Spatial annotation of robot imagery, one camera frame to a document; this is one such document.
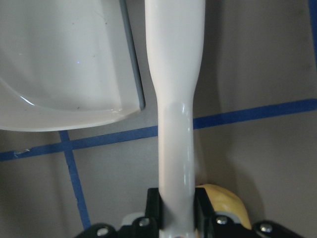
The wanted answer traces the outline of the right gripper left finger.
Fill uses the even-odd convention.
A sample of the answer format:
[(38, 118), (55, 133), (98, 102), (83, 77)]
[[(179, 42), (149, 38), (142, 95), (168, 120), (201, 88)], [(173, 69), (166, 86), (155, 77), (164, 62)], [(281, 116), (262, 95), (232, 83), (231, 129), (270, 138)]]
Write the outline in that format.
[(77, 235), (78, 238), (158, 238), (161, 228), (162, 210), (158, 188), (149, 188), (144, 216), (119, 230), (105, 223), (97, 223)]

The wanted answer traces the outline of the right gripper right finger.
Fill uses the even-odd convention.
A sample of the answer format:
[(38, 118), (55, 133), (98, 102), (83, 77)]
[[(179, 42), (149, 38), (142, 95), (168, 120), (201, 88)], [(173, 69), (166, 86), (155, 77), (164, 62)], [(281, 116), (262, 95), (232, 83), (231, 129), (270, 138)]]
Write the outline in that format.
[(235, 222), (228, 215), (216, 213), (204, 188), (195, 190), (195, 223), (202, 238), (301, 238), (279, 223), (262, 220), (251, 229)]

